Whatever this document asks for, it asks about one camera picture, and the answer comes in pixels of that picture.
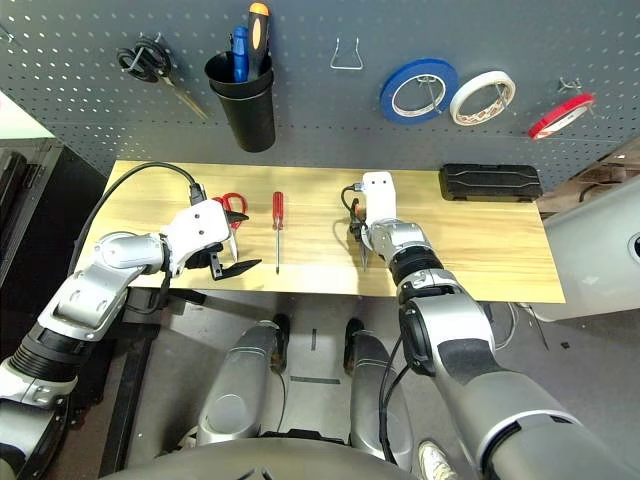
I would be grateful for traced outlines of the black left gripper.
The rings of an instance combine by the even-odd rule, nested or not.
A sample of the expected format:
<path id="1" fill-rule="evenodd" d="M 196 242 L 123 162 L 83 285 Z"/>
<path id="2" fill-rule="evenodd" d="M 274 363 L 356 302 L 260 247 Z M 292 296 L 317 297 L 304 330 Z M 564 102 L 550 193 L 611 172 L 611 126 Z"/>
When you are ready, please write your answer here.
<path id="1" fill-rule="evenodd" d="M 225 217 L 232 231 L 237 230 L 244 221 L 249 220 L 246 214 L 230 210 L 225 211 Z M 187 268 L 189 270 L 208 268 L 212 278 L 215 281 L 219 281 L 239 276 L 262 262 L 261 259 L 252 259 L 234 263 L 230 267 L 224 267 L 219 260 L 219 253 L 223 249 L 222 244 L 214 244 L 194 253 L 187 260 Z"/>

